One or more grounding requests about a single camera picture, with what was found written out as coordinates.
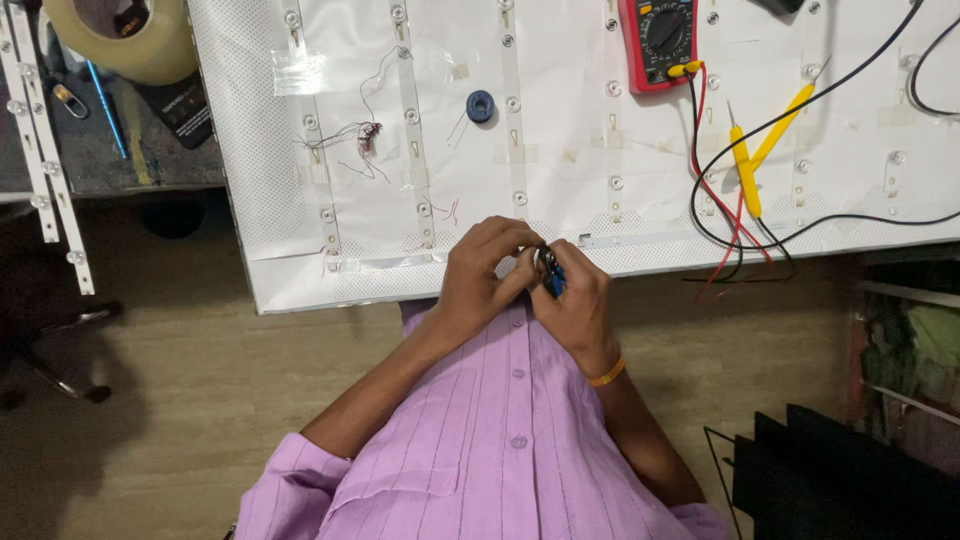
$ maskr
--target striped shirt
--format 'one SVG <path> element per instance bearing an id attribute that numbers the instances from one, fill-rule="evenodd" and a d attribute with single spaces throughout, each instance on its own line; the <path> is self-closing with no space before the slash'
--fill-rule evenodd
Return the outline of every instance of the striped shirt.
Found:
<path id="1" fill-rule="evenodd" d="M 429 303 L 402 305 L 404 334 Z M 241 500 L 238 540 L 721 539 L 666 508 L 604 427 L 573 358 L 514 303 L 436 364 L 355 460 L 297 433 Z"/>

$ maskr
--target beige floor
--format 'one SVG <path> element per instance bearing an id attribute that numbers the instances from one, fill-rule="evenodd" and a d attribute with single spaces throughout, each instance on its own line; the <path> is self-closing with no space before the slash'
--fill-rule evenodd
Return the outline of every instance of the beige floor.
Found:
<path id="1" fill-rule="evenodd" d="M 399 309 L 257 317 L 230 231 L 165 242 L 123 206 L 87 211 L 84 231 L 100 298 L 128 312 L 59 357 L 91 362 L 114 395 L 75 403 L 20 374 L 27 402 L 0 414 L 0 537 L 219 539 L 282 435 L 397 343 Z M 708 308 L 677 274 L 615 283 L 631 376 L 721 507 L 703 425 L 750 434 L 753 411 L 786 403 L 840 414 L 851 269 L 800 269 Z"/>

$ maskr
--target shelf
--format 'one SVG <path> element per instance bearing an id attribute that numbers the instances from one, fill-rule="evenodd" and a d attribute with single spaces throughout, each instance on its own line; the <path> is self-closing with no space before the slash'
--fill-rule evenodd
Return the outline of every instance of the shelf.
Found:
<path id="1" fill-rule="evenodd" d="M 897 296 L 916 302 L 926 302 L 927 304 L 936 304 L 938 306 L 960 308 L 960 295 L 956 294 L 933 292 L 881 282 L 857 282 L 856 286 L 860 290 L 886 294 L 888 296 Z"/>
<path id="2" fill-rule="evenodd" d="M 932 414 L 932 415 L 934 415 L 934 416 L 938 416 L 938 417 L 943 418 L 944 420 L 946 420 L 946 421 L 948 421 L 948 422 L 950 422 L 950 423 L 952 423 L 952 424 L 956 424 L 957 426 L 960 426 L 960 416 L 958 416 L 958 415 L 960 415 L 960 413 L 958 413 L 957 411 L 953 410 L 953 409 L 950 408 L 949 406 L 940 405 L 940 404 L 928 405 L 928 404 L 925 404 L 925 403 L 923 403 L 923 402 L 921 402 L 921 401 L 915 400 L 915 399 L 913 399 L 913 398 L 908 398 L 908 397 L 904 396 L 903 394 L 900 394 L 900 393 L 898 393 L 898 392 L 894 392 L 893 390 L 890 390 L 890 389 L 888 389 L 888 388 L 884 388 L 884 387 L 882 387 L 882 386 L 874 386 L 874 385 L 872 385 L 872 384 L 868 384 L 867 382 L 864 382 L 864 384 L 866 384 L 867 386 L 870 386 L 871 388 L 873 388 L 873 389 L 876 390 L 877 392 L 886 394 L 886 395 L 888 395 L 888 396 L 890 396 L 890 397 L 892 397 L 892 398 L 895 398 L 895 399 L 897 399 L 897 400 L 900 400 L 900 401 L 902 401 L 902 402 L 904 402 L 904 403 L 906 403 L 906 404 L 908 404 L 908 405 L 912 405 L 912 406 L 914 406 L 914 407 L 916 407 L 916 408 L 922 409 L 922 410 L 924 410 L 924 411 L 926 411 L 926 412 L 928 412 L 928 413 L 930 413 L 930 414 Z"/>

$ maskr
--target person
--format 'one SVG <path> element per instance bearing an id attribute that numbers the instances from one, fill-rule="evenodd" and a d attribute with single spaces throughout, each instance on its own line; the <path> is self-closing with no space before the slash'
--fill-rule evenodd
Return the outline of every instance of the person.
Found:
<path id="1" fill-rule="evenodd" d="M 237 539 L 726 538 L 622 371 L 610 276 L 558 240 L 555 300 L 542 245 L 522 221 L 474 225 L 436 304 L 401 304 L 396 349 L 283 439 Z"/>

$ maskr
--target bracelet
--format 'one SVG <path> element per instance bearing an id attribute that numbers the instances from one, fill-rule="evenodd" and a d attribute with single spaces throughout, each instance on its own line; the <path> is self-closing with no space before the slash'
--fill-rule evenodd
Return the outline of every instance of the bracelet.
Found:
<path id="1" fill-rule="evenodd" d="M 589 380 L 590 386 L 593 386 L 594 388 L 599 388 L 604 384 L 610 384 L 614 379 L 616 379 L 616 376 L 620 375 L 620 372 L 623 371 L 623 366 L 625 364 L 626 362 L 623 361 L 623 356 L 621 356 L 620 359 L 616 362 L 616 365 L 613 366 L 613 369 L 611 369 L 607 375 L 603 377 L 598 377 L 596 379 L 590 379 Z"/>

